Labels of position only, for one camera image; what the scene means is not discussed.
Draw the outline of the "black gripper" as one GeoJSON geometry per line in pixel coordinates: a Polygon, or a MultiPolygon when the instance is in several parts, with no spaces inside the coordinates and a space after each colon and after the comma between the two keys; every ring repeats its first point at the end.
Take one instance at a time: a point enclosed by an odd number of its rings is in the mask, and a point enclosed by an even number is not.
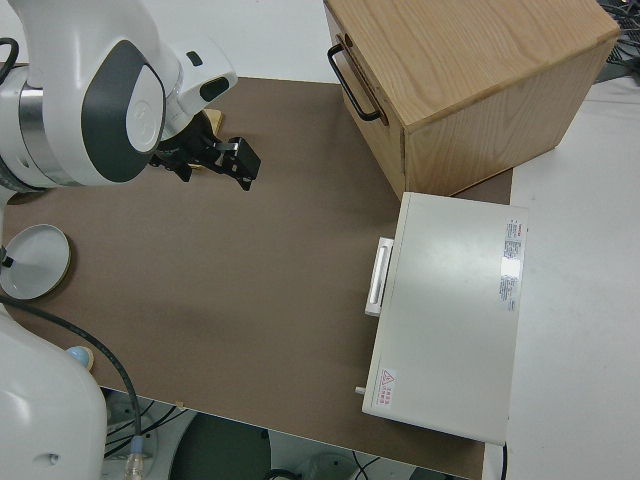
{"type": "MultiPolygon", "coordinates": [[[[217,141],[209,123],[191,122],[175,136],[159,143],[149,165],[173,172],[183,182],[190,180],[193,165],[223,173],[222,166],[217,165],[222,156],[214,147],[217,141]]],[[[258,176],[261,160],[246,139],[235,137],[234,142],[237,148],[230,155],[233,177],[244,191],[249,191],[258,176]]]]}

